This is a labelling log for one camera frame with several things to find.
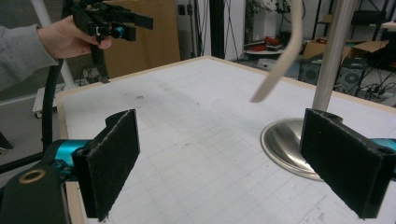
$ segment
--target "cardboard box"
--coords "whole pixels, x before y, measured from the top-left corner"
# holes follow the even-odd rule
[[[174,0],[125,0],[106,2],[154,19],[153,30],[136,27],[136,41],[114,39],[105,50],[110,78],[129,75],[180,61]]]
[[[376,52],[384,48],[387,44],[388,44],[387,40],[386,41],[348,40],[343,50],[341,62],[343,62],[345,58],[364,58],[366,53]],[[319,55],[320,53],[324,53],[325,48],[326,48],[326,44],[317,43],[316,40],[308,42],[304,49],[303,59],[306,60],[316,55]]]

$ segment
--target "human hand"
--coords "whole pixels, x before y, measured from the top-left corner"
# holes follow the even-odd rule
[[[72,58],[91,52],[90,44],[99,49],[111,46],[111,37],[107,36],[99,44],[95,36],[89,36],[79,30],[73,22],[73,16],[57,21],[49,26],[37,29],[44,48],[55,59]]]

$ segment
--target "grid paper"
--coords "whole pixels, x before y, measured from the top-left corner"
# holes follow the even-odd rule
[[[66,95],[70,139],[94,138],[108,116],[136,109],[141,154],[106,223],[395,223],[395,183],[364,221],[325,183],[269,159],[262,129],[302,118],[314,91],[281,81],[250,103],[263,79],[199,59]],[[336,97],[328,111],[366,137],[396,136],[395,114]]]

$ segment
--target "white cable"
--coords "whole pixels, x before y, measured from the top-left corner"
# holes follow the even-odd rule
[[[303,21],[302,21],[303,4],[302,0],[293,0],[291,3],[291,38],[285,51],[276,61],[274,68],[270,71],[267,78],[256,90],[250,102],[258,103],[265,99],[276,83],[289,70],[301,50],[303,43]]]

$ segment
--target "gray sleeve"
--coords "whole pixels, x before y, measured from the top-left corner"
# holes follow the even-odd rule
[[[0,91],[25,80],[39,68],[58,64],[44,49],[36,28],[0,26]]]

